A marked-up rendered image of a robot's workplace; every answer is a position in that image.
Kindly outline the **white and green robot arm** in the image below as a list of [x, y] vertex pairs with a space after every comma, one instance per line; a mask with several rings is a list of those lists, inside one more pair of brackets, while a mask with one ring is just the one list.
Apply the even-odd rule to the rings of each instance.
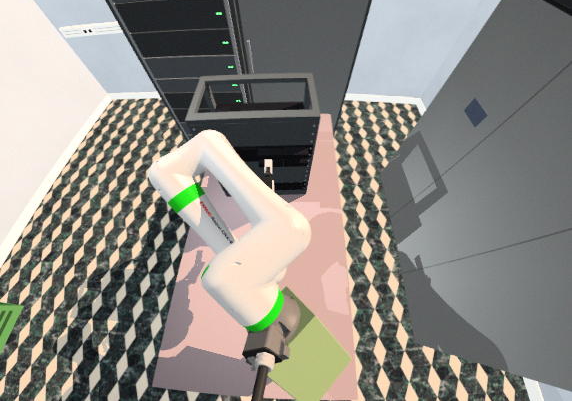
[[[205, 171], [223, 185], [251, 223], [239, 239], [195, 179]], [[149, 169], [149, 180], [216, 254], [204, 269], [201, 284], [249, 330], [242, 355], [251, 371], [258, 370], [251, 401], [263, 401], [267, 375], [274, 363], [289, 359], [286, 343], [300, 320], [298, 303], [277, 283], [309, 245], [308, 220], [260, 180], [215, 130], [202, 131], [157, 159]]]

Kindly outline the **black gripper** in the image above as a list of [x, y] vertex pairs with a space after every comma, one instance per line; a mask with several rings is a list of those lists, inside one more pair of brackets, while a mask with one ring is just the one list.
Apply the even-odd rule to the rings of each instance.
[[272, 159], [265, 160], [265, 173], [264, 173], [264, 183], [274, 191], [274, 180], [272, 180]]

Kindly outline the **dark grey server rack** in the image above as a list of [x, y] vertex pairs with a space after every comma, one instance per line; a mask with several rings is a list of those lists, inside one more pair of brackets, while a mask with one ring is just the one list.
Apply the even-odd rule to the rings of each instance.
[[[304, 105], [303, 102], [267, 102], [216, 106], [210, 88], [210, 85], [223, 84], [307, 81], [309, 91], [305, 84]], [[198, 113], [203, 94], [209, 113]], [[305, 110], [310, 109], [310, 105], [312, 110]], [[312, 73], [272, 73], [201, 76], [185, 122], [193, 137], [205, 130], [223, 134], [263, 182], [265, 160], [272, 159], [274, 192], [294, 195], [307, 192], [320, 118]]]

